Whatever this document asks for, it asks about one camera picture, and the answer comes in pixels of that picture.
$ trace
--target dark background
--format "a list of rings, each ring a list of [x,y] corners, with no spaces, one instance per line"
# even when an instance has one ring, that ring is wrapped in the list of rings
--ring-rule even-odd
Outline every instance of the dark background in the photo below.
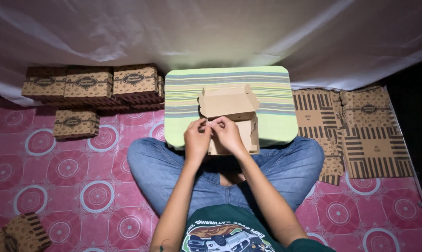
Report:
[[[387,86],[422,189],[422,62],[379,83]]]

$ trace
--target blue jeans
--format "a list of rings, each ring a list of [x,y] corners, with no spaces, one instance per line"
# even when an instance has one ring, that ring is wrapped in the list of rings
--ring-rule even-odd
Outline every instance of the blue jeans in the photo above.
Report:
[[[319,178],[324,152],[315,140],[298,136],[287,145],[262,148],[252,157],[295,211]],[[147,200],[162,214],[183,167],[184,152],[175,152],[153,138],[141,138],[129,147],[127,161]],[[233,156],[217,156],[204,162],[196,176],[188,217],[202,207],[231,204],[262,218],[246,181],[220,185],[219,170],[237,169],[240,166]]]

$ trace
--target forearm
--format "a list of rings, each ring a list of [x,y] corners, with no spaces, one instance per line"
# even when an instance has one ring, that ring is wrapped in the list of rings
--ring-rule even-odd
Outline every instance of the forearm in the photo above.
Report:
[[[153,233],[150,252],[160,252],[160,246],[167,252],[179,251],[186,227],[194,178],[199,165],[186,162],[183,166]]]
[[[253,158],[247,152],[238,154],[236,158],[262,215],[278,241],[287,247],[298,238],[307,238],[286,200],[264,176]]]

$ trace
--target person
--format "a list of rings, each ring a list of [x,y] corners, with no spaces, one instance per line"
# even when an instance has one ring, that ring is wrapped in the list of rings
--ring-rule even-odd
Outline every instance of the person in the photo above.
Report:
[[[203,162],[211,137],[232,156]],[[219,117],[192,122],[184,142],[184,157],[152,138],[128,150],[136,183],[160,214],[149,251],[334,251],[309,239],[294,214],[323,165],[315,140],[296,137],[250,155],[236,123]],[[221,175],[235,167],[241,173]]]

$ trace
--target green t-shirt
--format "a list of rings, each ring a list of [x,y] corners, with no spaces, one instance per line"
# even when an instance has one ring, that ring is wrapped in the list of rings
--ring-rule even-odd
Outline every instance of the green t-shirt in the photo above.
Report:
[[[275,242],[260,221],[230,204],[198,209],[186,223],[184,252],[334,252],[311,239],[297,239],[288,248]]]

